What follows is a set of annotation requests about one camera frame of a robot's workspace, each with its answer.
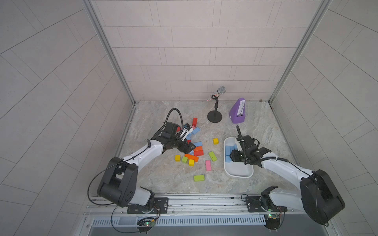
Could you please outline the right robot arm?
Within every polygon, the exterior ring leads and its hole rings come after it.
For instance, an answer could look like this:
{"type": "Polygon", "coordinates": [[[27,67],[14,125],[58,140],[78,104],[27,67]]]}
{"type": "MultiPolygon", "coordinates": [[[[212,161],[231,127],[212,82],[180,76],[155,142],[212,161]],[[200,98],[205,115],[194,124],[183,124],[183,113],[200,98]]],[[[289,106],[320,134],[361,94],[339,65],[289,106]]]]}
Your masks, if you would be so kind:
{"type": "Polygon", "coordinates": [[[276,185],[262,191],[259,197],[241,196],[249,212],[286,212],[289,208],[306,213],[313,221],[326,226],[346,204],[329,174],[312,171],[281,158],[271,150],[260,147],[259,141],[247,136],[226,138],[224,143],[224,170],[229,176],[249,178],[253,167],[271,171],[293,184],[295,190],[276,185]]]}

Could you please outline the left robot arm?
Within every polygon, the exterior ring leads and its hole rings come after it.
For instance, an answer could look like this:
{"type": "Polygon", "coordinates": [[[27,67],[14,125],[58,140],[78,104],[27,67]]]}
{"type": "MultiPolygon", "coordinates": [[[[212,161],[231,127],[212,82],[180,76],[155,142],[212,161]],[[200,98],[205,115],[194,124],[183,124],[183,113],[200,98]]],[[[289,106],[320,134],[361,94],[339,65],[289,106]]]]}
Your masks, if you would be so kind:
{"type": "Polygon", "coordinates": [[[136,186],[139,171],[169,149],[177,148],[184,154],[193,151],[196,146],[187,140],[193,130],[190,124],[184,124],[181,112],[172,108],[162,127],[144,147],[129,156],[114,157],[109,161],[107,168],[101,171],[103,176],[97,195],[110,201],[110,205],[136,205],[142,211],[152,211],[156,207],[155,194],[136,186]]]}

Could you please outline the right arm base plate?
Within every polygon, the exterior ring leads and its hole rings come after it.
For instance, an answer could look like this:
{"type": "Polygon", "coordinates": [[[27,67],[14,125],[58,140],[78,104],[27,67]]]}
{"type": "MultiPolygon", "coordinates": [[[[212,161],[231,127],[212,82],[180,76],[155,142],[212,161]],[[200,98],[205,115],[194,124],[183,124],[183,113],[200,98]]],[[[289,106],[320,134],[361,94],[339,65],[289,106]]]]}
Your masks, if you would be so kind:
{"type": "Polygon", "coordinates": [[[264,214],[268,214],[271,212],[275,212],[275,213],[287,212],[287,207],[285,206],[279,207],[273,204],[264,206],[263,202],[261,201],[261,196],[244,196],[242,197],[242,201],[247,205],[247,209],[249,213],[262,212],[264,214]]]}

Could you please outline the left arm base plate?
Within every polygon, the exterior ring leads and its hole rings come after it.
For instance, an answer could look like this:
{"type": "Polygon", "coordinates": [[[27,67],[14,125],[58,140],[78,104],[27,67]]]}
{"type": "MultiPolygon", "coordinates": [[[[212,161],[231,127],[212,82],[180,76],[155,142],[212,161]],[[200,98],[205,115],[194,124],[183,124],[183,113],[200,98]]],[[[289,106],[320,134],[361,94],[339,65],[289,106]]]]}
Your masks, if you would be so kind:
{"type": "Polygon", "coordinates": [[[155,197],[149,200],[145,206],[138,204],[129,204],[127,214],[165,214],[167,213],[169,198],[155,197]]]}

